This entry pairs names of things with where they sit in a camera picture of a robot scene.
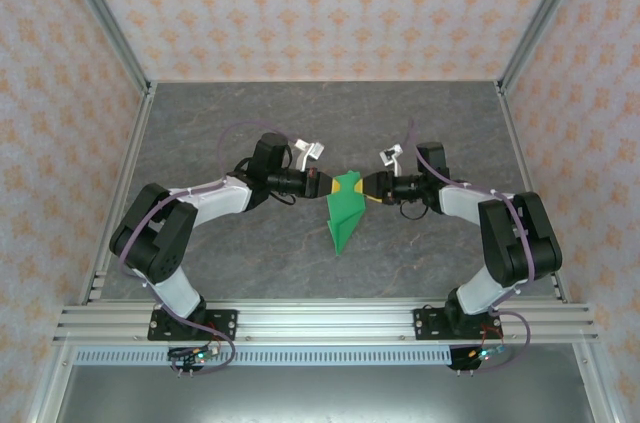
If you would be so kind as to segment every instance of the mounting plate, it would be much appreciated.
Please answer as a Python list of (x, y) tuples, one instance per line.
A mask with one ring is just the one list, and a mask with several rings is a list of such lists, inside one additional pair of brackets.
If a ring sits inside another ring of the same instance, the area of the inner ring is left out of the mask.
[[(204, 321), (213, 323), (216, 330), (235, 340), (238, 327), (237, 310), (206, 310)], [(194, 333), (193, 328), (177, 322), (165, 311), (153, 310), (147, 339), (149, 341), (209, 341), (211, 333), (200, 330)]]
[(493, 328), (500, 334), (488, 331), (486, 340), (501, 339), (502, 323), (497, 316), (488, 313), (479, 315), (464, 315), (464, 321), (460, 322), (456, 330), (451, 327), (444, 308), (432, 308), (425, 306), (413, 310), (413, 329), (416, 340), (481, 340), (484, 333), (483, 325)]

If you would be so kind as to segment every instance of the gray marble surface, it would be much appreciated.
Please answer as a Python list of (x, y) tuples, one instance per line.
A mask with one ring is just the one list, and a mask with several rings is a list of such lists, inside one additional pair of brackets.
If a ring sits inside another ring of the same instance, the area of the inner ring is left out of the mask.
[[(524, 188), (492, 83), (331, 82), (158, 85), (130, 187), (195, 186), (218, 179), (216, 143), (229, 124), (272, 121), (326, 149), (330, 175), (383, 169), (378, 152), (416, 120), (421, 141), (441, 141), (454, 178), (503, 191)], [(225, 168), (250, 156), (263, 131), (242, 127), (224, 142)], [(413, 155), (401, 157), (405, 174)], [(419, 212), (420, 207), (407, 212)], [(367, 202), (344, 252), (335, 255), (325, 199), (287, 207), (268, 200), (194, 230), (183, 268), (206, 298), (445, 297), (482, 266), (478, 227), (429, 212), (404, 219), (397, 207)], [(112, 261), (103, 298), (147, 298)], [(549, 279), (530, 295), (552, 295)]]

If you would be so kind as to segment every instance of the green object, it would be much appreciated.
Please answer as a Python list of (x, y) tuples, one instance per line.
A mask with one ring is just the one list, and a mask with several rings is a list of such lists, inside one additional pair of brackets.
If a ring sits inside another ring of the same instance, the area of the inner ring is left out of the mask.
[(360, 217), (364, 213), (364, 195), (356, 193), (356, 183), (360, 181), (360, 173), (350, 171), (346, 175), (334, 178), (340, 189), (327, 196), (329, 204), (329, 230), (336, 246), (336, 255), (342, 253), (347, 240), (356, 229)]

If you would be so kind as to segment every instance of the wall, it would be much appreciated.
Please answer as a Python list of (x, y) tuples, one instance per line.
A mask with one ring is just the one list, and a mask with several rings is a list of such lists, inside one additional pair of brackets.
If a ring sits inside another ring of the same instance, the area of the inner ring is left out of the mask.
[(640, 0), (565, 0), (509, 94), (572, 296), (640, 415)]
[(0, 408), (26, 418), (139, 96), (83, 0), (0, 0)]
[(540, 0), (108, 0), (155, 80), (496, 79)]

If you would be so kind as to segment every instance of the black mounting bracket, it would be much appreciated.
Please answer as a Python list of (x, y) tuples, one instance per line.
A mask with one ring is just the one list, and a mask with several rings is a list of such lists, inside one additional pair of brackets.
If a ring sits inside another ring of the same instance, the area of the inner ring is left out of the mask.
[[(237, 310), (215, 310), (204, 311), (203, 325), (209, 323), (221, 333), (227, 335), (231, 340), (235, 340), (238, 328)], [(153, 310), (151, 321), (149, 322), (149, 341), (209, 341), (211, 333), (202, 330), (194, 330), (190, 326), (174, 320), (164, 310)]]
[(485, 340), (500, 340), (502, 336), (502, 322), (497, 316), (489, 313), (479, 315), (464, 315), (464, 321), (460, 321), (454, 328), (451, 325), (445, 308), (433, 308), (425, 306), (413, 310), (413, 329), (416, 340), (481, 340), (485, 333), (484, 328), (493, 328), (494, 331), (486, 332)]

